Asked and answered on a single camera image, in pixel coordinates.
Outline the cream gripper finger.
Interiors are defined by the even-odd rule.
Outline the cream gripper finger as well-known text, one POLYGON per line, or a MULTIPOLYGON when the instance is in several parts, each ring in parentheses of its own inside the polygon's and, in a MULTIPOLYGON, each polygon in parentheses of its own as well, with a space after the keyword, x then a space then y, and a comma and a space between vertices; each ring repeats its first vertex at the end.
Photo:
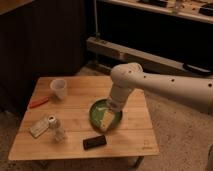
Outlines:
POLYGON ((100 129, 101 130, 107 130, 108 127, 110 126, 110 124, 112 123, 114 117, 115 117, 115 114, 112 111, 106 110, 104 112, 103 118, 101 120, 100 129))

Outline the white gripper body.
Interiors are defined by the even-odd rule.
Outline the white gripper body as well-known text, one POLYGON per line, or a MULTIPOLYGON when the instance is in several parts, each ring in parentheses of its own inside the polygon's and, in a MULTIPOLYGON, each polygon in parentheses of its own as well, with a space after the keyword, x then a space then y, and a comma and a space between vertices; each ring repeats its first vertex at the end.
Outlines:
POLYGON ((107 106, 114 112, 120 112, 124 108, 131 93, 132 90, 129 88, 112 87, 107 98, 107 106))

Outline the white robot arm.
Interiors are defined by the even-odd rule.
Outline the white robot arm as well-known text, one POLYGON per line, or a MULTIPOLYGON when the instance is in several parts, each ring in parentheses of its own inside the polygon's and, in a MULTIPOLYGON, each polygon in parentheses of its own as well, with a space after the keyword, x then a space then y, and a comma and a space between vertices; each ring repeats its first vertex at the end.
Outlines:
POLYGON ((112 88, 107 98, 100 129, 107 131, 134 89, 151 91, 213 114, 213 79, 150 74, 138 63, 119 64, 111 69, 112 88))

